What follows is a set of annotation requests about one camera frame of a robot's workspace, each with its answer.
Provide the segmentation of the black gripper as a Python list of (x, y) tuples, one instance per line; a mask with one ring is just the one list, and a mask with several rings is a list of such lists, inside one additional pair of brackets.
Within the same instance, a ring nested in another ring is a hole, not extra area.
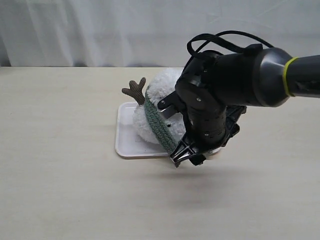
[(200, 166), (207, 159), (200, 150), (224, 147), (230, 138), (240, 131), (239, 118), (247, 112), (244, 105), (213, 103), (208, 108), (200, 105), (183, 104), (183, 120), (186, 133), (178, 142), (170, 158), (176, 168), (189, 160)]

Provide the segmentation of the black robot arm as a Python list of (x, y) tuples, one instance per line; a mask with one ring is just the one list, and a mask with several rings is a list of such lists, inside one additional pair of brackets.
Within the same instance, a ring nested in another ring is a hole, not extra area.
[(320, 57), (292, 57), (280, 48), (252, 44), (242, 53), (193, 60), (175, 85), (185, 134), (170, 154), (178, 166), (201, 165), (205, 154), (236, 135), (248, 106), (275, 108), (291, 97), (320, 96)]

